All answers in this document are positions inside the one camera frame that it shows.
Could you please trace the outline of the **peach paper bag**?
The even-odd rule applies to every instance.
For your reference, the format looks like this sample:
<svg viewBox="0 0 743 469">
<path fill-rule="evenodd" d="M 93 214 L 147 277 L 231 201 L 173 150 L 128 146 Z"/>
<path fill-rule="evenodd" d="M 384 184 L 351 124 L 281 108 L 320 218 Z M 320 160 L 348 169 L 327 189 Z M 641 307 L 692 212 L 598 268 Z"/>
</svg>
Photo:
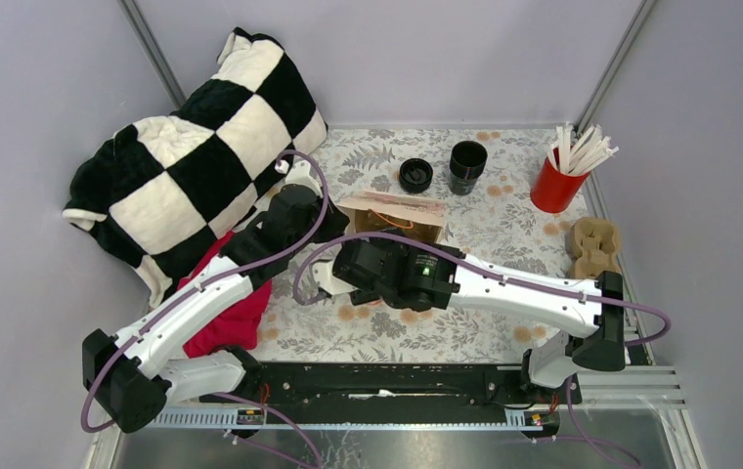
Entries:
<svg viewBox="0 0 743 469">
<path fill-rule="evenodd" d="M 446 225 L 447 205 L 434 198 L 360 191 L 336 206 L 349 217 L 348 234 L 393 229 L 413 240 L 436 242 Z"/>
</svg>

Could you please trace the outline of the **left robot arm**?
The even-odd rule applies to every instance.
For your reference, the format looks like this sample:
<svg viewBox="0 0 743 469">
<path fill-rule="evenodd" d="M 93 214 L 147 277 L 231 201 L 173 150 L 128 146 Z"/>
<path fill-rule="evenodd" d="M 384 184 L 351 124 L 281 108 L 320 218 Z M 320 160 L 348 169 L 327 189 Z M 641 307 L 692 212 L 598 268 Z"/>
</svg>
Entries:
<svg viewBox="0 0 743 469">
<path fill-rule="evenodd" d="M 284 273 L 303 248 L 338 238 L 347 224 L 327 187 L 288 184 L 267 211 L 159 307 L 114 335 L 101 329 L 90 333 L 82 344 L 87 391 L 82 428 L 97 433 L 117 425 L 133 433 L 170 404 L 215 393 L 239 402 L 254 398 L 261 378 L 234 353 L 179 359 L 177 351 L 226 309 Z"/>
</svg>

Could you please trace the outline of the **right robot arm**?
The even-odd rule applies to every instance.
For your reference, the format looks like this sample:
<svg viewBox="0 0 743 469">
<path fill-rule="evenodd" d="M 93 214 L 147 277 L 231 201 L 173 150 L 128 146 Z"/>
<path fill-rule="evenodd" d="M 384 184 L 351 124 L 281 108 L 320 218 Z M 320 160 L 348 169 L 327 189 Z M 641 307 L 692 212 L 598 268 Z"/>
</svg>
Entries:
<svg viewBox="0 0 743 469">
<path fill-rule="evenodd" d="M 348 294 L 354 304 L 376 300 L 421 312 L 480 309 L 557 328 L 525 352 L 519 393 L 540 403 L 568 377 L 626 366 L 622 279 L 546 277 L 483 261 L 440 244 L 395 234 L 354 234 L 333 260 L 311 270 L 320 291 Z"/>
</svg>

